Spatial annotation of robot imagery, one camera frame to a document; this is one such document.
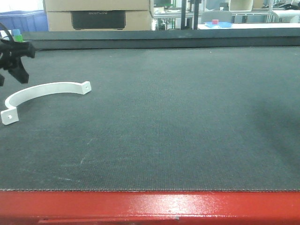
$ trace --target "white pipe clamp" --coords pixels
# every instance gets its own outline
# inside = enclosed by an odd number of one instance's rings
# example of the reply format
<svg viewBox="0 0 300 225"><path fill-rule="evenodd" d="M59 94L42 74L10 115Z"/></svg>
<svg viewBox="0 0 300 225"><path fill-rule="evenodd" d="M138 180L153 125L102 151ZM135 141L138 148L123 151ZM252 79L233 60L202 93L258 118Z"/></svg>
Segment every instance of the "white pipe clamp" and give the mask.
<svg viewBox="0 0 300 225"><path fill-rule="evenodd" d="M31 99L58 93L77 93L85 95L91 90L92 89L89 81L83 83L46 83L23 89L15 94L12 94L5 100L5 106L8 109L1 112L2 123L4 125L8 125L19 121L17 106Z"/></svg>

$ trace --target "chair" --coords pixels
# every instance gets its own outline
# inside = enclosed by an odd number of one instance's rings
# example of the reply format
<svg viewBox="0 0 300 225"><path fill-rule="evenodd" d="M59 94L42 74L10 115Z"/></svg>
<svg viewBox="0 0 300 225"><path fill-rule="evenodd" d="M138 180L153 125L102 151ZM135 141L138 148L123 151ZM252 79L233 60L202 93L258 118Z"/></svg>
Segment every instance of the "chair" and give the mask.
<svg viewBox="0 0 300 225"><path fill-rule="evenodd" d="M202 13L201 23L211 22L212 20L219 20L220 22L231 23L232 16L232 13L229 11L206 11Z"/></svg>

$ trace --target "black label on box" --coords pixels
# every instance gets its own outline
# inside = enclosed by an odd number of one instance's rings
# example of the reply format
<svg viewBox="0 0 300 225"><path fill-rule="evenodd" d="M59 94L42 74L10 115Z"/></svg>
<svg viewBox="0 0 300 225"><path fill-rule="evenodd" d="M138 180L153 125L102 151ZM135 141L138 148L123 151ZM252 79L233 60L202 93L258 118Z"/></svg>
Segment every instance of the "black label on box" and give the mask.
<svg viewBox="0 0 300 225"><path fill-rule="evenodd" d="M123 29L126 25L125 11L73 11L74 29Z"/></svg>

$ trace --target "blue plastic crate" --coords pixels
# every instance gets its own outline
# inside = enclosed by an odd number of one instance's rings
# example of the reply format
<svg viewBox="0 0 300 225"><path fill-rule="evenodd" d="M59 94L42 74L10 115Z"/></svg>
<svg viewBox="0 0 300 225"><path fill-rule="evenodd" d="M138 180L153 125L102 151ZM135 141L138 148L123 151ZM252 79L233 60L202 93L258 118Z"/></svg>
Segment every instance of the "blue plastic crate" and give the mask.
<svg viewBox="0 0 300 225"><path fill-rule="evenodd" d="M0 13L0 22L9 30L48 31L47 16L43 10Z"/></svg>

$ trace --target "red metal frame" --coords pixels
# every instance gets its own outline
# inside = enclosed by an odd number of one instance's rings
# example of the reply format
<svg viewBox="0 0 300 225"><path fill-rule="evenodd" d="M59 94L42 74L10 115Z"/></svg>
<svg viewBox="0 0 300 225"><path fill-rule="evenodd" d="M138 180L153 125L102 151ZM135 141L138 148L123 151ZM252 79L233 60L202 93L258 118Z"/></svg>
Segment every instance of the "red metal frame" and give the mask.
<svg viewBox="0 0 300 225"><path fill-rule="evenodd" d="M0 225L300 225L300 192L0 192Z"/></svg>

